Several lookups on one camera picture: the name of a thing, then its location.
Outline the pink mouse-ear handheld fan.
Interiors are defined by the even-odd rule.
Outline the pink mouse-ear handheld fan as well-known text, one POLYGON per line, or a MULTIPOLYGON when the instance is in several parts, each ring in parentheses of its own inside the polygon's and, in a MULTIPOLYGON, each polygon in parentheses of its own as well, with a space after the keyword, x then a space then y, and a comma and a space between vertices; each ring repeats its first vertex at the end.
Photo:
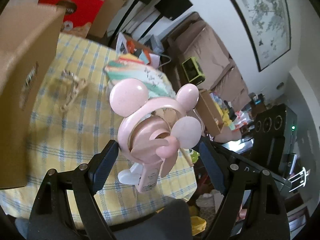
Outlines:
POLYGON ((121 80, 112 88, 110 106, 123 117, 119 148, 133 162, 118 173, 122 184, 134 185, 140 193, 150 191, 175 166, 179 151, 197 145, 202 125, 187 113, 198 99, 199 90, 191 83, 182 86, 175 98, 149 98, 146 85, 137 79, 121 80))

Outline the large brown cardboard carton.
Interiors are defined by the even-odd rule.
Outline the large brown cardboard carton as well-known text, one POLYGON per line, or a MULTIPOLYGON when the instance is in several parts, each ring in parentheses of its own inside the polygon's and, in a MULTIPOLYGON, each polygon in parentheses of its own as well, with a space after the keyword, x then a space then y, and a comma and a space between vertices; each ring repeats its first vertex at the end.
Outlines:
POLYGON ((105 0, 93 23, 91 24, 88 33, 83 37, 91 35, 102 38, 105 35, 110 23, 126 2, 127 0, 105 0))

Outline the yellow plaid tablecloth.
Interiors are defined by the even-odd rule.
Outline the yellow plaid tablecloth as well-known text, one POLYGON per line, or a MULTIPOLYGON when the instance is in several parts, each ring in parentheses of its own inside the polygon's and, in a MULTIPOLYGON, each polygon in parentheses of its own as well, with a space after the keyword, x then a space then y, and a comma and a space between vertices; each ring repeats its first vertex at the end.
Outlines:
MULTIPOLYGON (((14 217, 28 218, 46 172, 77 168, 116 139, 121 117, 108 103, 107 77, 103 67, 117 58, 114 50, 72 35, 60 34, 55 60, 45 75, 29 122, 27 185, 1 191, 1 207, 14 217), (61 76, 66 69, 87 80, 67 112, 61 111, 72 81, 61 76)), ((119 156, 95 200, 107 224, 115 225, 144 217, 173 199, 189 200, 195 192, 193 169, 182 155, 172 171, 156 187, 140 194, 124 185, 117 175, 130 166, 119 156)))

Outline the brown cardboard box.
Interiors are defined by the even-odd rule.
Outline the brown cardboard box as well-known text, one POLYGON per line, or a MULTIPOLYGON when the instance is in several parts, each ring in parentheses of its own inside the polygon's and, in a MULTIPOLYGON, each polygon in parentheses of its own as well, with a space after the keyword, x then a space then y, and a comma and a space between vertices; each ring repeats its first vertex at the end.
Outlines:
POLYGON ((64 14, 44 4, 6 7, 1 14, 1 189, 27 184, 30 116, 55 58, 64 14))

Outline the red gift box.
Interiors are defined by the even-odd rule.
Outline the red gift box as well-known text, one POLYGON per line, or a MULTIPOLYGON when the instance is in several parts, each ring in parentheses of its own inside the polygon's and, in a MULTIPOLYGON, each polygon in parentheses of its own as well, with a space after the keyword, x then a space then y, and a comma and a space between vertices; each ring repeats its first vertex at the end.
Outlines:
POLYGON ((40 4, 65 8, 62 31, 90 28, 105 0, 39 0, 40 4))

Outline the black speaker cabinet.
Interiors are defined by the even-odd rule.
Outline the black speaker cabinet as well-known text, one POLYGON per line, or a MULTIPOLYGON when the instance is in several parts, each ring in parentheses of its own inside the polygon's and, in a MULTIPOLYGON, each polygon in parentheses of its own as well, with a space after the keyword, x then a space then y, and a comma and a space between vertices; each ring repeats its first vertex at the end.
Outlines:
POLYGON ((254 121, 254 142, 250 160, 287 178, 293 170, 297 115, 280 104, 259 113, 254 121))

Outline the framed ink painting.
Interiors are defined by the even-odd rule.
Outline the framed ink painting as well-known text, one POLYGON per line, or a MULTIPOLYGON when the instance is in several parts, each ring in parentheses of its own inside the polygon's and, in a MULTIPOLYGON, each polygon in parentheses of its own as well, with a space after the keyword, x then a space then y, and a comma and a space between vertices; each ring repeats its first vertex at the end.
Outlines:
POLYGON ((230 1, 244 25, 260 72, 291 49, 287 0, 230 1))

